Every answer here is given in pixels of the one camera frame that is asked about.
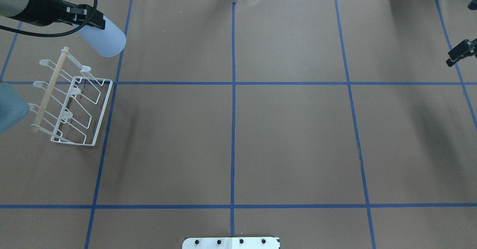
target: blue object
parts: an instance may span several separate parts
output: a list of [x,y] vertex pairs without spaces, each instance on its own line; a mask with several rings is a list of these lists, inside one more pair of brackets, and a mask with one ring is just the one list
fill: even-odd
[[17,124],[29,112],[28,104],[5,82],[0,81],[0,135]]

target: metal bracket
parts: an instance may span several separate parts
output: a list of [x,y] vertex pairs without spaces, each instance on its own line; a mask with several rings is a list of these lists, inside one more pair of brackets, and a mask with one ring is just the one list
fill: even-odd
[[182,249],[280,249],[279,237],[188,238]]

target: white cylinder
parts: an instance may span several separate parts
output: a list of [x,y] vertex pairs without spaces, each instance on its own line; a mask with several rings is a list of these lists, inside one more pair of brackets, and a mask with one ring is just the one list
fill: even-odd
[[106,21],[104,30],[86,25],[78,33],[99,55],[113,57],[124,49],[126,35],[106,16],[103,18]]

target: black cable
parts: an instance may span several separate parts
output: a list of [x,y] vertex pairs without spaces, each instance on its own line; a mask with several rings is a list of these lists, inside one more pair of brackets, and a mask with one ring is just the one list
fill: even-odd
[[75,29],[72,29],[70,31],[63,32],[63,33],[58,33],[58,34],[33,33],[33,32],[18,30],[18,29],[15,29],[15,28],[9,28],[9,27],[3,26],[3,25],[0,25],[0,29],[3,29],[5,31],[14,32],[14,33],[21,34],[21,35],[30,35],[32,37],[64,37],[65,35],[71,35],[71,34],[77,32],[77,31],[79,31],[81,28],[85,27],[85,25],[87,25],[91,21],[92,15],[96,12],[97,6],[98,6],[98,0],[94,0],[94,4],[92,6],[92,11],[89,14],[88,18],[81,25],[77,26]]

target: blue tape line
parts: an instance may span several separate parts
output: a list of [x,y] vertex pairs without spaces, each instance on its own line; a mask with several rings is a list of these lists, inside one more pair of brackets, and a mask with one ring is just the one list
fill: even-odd
[[[21,27],[22,27],[22,22],[19,22],[17,30],[20,30]],[[5,58],[5,63],[3,64],[3,68],[0,73],[0,80],[3,79],[3,76],[5,75],[5,71],[7,70],[8,61],[10,60],[10,56],[12,55],[13,47],[15,47],[15,42],[17,42],[17,37],[18,37],[18,33],[15,33],[15,35],[13,36],[12,44],[10,45],[10,49],[8,50],[7,57]]]
[[118,81],[121,85],[232,85],[227,81]]
[[230,205],[96,205],[96,209],[230,209]]
[[61,205],[61,204],[7,204],[0,209],[91,209],[91,205]]
[[[442,30],[444,31],[444,35],[446,36],[446,41],[448,43],[449,49],[452,49],[450,44],[449,35],[447,34],[446,25],[444,24],[444,19],[442,17],[441,7],[439,5],[439,0],[436,1],[437,12],[439,13],[439,18],[441,19]],[[465,88],[464,79],[462,78],[462,74],[460,73],[459,65],[455,64],[455,70],[457,71],[457,75],[459,76],[460,84],[462,85],[462,91],[464,91],[465,100],[467,101],[467,105],[469,106],[470,115],[472,116],[472,120],[474,121],[474,126],[477,129],[477,118],[474,113],[474,108],[472,107],[472,103],[470,102],[469,94],[467,93],[467,89]]]
[[477,207],[477,203],[400,203],[370,204],[371,208]]
[[235,4],[232,2],[232,140],[230,163],[230,236],[235,232],[235,104],[236,104],[236,79],[235,79]]
[[[31,85],[33,81],[5,81],[12,85]],[[70,84],[58,81],[57,84]],[[117,85],[347,85],[345,81],[117,81]],[[425,86],[460,86],[460,82],[394,82],[394,81],[351,81],[351,85],[425,85]],[[477,85],[477,82],[464,82],[465,85]]]
[[346,85],[346,82],[339,81],[310,81],[310,82],[293,82],[293,81],[244,81],[236,82],[237,85]]
[[236,209],[367,208],[366,204],[237,204]]
[[[132,7],[133,7],[133,0],[129,0],[129,9],[127,11],[126,26],[124,28],[124,34],[126,36],[127,36],[128,25],[129,25],[129,18],[131,17]],[[121,55],[119,56],[118,68],[117,68],[117,71],[116,71],[116,83],[119,79],[119,74],[121,73],[121,63],[123,61],[123,54],[124,54],[124,50],[121,51]],[[88,249],[89,241],[90,241],[90,238],[91,238],[92,223],[93,223],[93,220],[94,220],[94,211],[96,209],[96,203],[97,203],[97,199],[98,199],[98,192],[99,192],[99,185],[100,185],[100,182],[101,182],[102,167],[103,167],[103,164],[104,164],[104,156],[106,155],[106,147],[107,147],[107,144],[108,144],[109,129],[111,128],[111,118],[113,117],[114,102],[116,100],[117,86],[118,86],[117,84],[114,85],[113,95],[111,97],[111,105],[109,107],[108,123],[106,125],[106,133],[104,134],[104,142],[103,142],[103,145],[102,145],[101,159],[100,159],[99,168],[98,168],[98,176],[97,176],[97,180],[96,180],[96,186],[94,188],[94,196],[93,196],[93,200],[92,200],[90,220],[89,220],[89,224],[88,224],[88,231],[86,233],[85,249]]]
[[[95,209],[230,209],[228,204],[199,205],[96,205]],[[235,209],[329,209],[329,208],[432,208],[477,207],[477,203],[383,203],[383,204],[235,204]],[[5,204],[0,209],[91,209],[92,205]]]
[[351,105],[351,114],[353,116],[353,125],[354,125],[354,135],[356,137],[356,144],[358,146],[358,153],[359,153],[359,160],[361,164],[361,179],[363,181],[363,189],[364,189],[364,199],[367,205],[367,213],[368,213],[368,225],[369,225],[369,233],[371,236],[371,245],[373,249],[376,249],[376,241],[375,241],[375,231],[373,227],[373,218],[371,216],[371,208],[369,208],[369,196],[368,196],[368,186],[366,183],[366,174],[364,173],[364,162],[363,162],[363,153],[361,152],[361,142],[359,139],[359,132],[358,132],[358,122],[356,120],[356,112],[354,110],[354,101],[353,101],[353,92],[351,91],[351,82],[350,82],[350,74],[348,70],[348,61],[346,60],[346,50],[344,48],[344,40],[343,40],[343,32],[341,28],[341,19],[339,17],[339,7],[338,7],[338,0],[334,0],[334,6],[336,9],[336,19],[338,21],[338,30],[339,30],[339,40],[341,41],[341,52],[343,54],[343,62],[344,62],[344,71],[346,73],[346,82],[348,83],[348,95],[350,98],[350,105]]
[[351,85],[460,85],[459,82],[393,82],[393,81],[353,81]]

